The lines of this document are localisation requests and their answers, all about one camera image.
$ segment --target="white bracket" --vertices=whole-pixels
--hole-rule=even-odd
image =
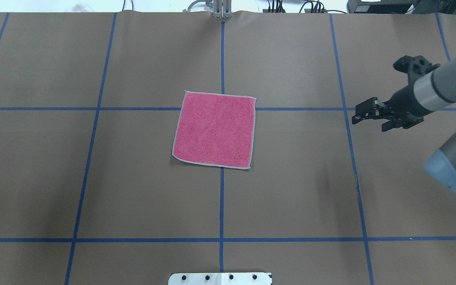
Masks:
[[[229,19],[232,17],[232,0],[214,0],[214,18]]]
[[[272,285],[272,274],[264,272],[226,274],[172,274],[168,285]]]

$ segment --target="label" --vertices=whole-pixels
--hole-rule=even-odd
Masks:
[[[360,5],[356,7],[355,13],[358,11],[369,11],[370,5]]]

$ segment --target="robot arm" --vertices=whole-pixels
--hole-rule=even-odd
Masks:
[[[408,86],[398,90],[390,100],[373,97],[356,105],[352,123],[366,119],[386,119],[382,131],[408,129],[423,122],[423,117],[456,103],[456,59],[444,66],[432,65],[423,56],[404,56],[394,69],[407,73]],[[425,163],[425,171],[456,192],[456,133]]]

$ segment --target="square cloth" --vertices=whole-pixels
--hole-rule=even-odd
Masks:
[[[173,141],[178,160],[249,169],[256,98],[186,91]]]

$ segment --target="pink towel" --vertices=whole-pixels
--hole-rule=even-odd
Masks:
[[[186,91],[173,141],[178,160],[249,169],[256,98]]]

